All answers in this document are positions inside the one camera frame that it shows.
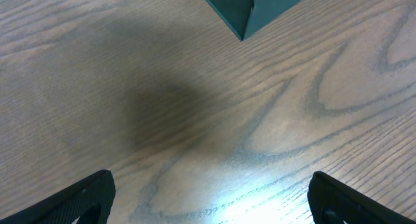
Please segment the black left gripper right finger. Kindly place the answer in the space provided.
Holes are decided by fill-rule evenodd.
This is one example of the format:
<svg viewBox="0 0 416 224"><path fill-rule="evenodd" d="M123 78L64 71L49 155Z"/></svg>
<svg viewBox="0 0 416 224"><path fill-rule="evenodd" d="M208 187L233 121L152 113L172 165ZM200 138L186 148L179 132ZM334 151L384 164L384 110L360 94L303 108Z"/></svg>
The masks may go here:
<svg viewBox="0 0 416 224"><path fill-rule="evenodd" d="M316 224L415 224L322 171L314 172L307 200Z"/></svg>

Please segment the black cardboard box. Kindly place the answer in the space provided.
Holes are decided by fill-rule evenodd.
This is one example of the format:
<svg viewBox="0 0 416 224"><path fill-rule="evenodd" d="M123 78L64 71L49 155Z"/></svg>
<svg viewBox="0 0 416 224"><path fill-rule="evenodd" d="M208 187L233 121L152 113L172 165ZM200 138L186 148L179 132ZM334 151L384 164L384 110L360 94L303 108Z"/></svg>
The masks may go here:
<svg viewBox="0 0 416 224"><path fill-rule="evenodd" d="M206 0L241 41L302 0Z"/></svg>

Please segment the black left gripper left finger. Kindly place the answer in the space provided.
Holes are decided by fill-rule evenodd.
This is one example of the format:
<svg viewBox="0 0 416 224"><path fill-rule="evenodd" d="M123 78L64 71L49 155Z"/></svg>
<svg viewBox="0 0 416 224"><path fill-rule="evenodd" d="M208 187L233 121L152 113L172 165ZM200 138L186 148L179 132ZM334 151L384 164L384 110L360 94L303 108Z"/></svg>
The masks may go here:
<svg viewBox="0 0 416 224"><path fill-rule="evenodd" d="M106 224L116 190L111 171L102 169L56 194L1 220L3 224Z"/></svg>

